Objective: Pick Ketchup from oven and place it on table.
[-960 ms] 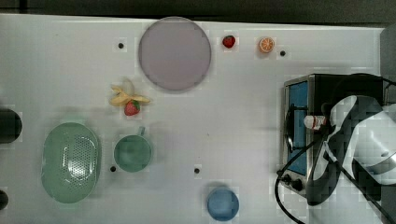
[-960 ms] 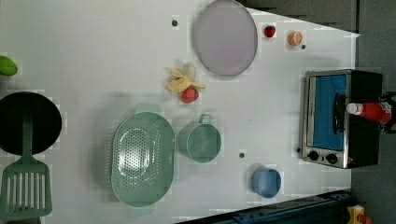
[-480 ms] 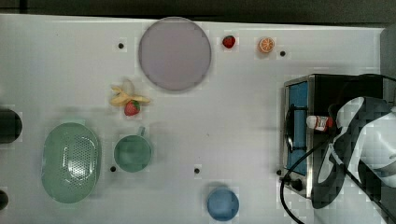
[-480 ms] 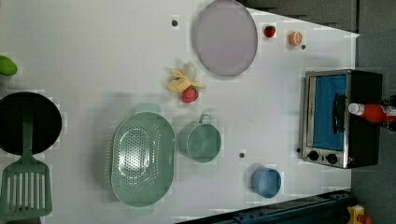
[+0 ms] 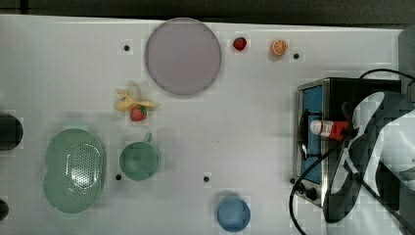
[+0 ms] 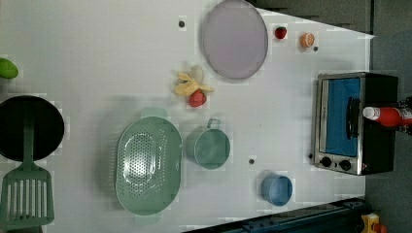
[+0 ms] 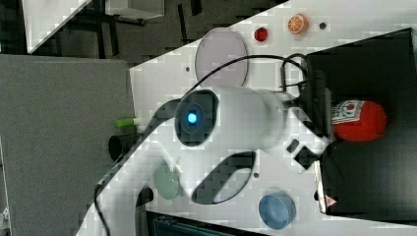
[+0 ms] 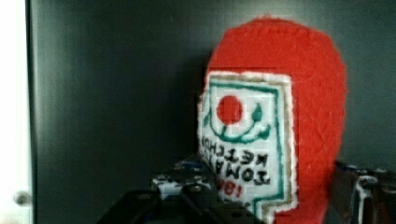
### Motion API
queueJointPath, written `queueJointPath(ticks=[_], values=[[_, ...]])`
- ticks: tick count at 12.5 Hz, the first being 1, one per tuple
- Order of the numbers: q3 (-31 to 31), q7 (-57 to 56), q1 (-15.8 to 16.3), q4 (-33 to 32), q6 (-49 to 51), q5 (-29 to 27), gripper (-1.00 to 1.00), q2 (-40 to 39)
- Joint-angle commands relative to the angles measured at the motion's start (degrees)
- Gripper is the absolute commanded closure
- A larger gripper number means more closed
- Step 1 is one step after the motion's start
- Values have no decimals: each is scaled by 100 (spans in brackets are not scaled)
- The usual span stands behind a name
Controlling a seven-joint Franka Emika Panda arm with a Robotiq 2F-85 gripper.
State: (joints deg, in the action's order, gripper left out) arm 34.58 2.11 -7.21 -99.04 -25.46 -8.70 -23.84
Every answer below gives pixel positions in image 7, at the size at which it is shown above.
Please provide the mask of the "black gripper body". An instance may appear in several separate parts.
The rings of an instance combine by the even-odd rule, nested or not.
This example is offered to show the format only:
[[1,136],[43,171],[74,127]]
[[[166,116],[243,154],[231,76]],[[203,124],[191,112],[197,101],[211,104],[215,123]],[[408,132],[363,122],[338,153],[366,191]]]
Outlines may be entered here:
[[306,86],[302,89],[303,109],[315,125],[315,133],[332,139],[331,90],[323,71],[308,74]]

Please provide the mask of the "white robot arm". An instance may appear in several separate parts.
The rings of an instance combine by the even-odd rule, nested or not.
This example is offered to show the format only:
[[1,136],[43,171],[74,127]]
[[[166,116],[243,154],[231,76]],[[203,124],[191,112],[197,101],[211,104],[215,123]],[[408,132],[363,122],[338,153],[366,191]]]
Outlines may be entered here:
[[302,173],[329,144],[288,93],[243,87],[190,91],[170,118],[97,183],[76,236],[136,236],[139,194],[162,164],[174,170],[194,203],[214,205],[243,189],[257,151]]

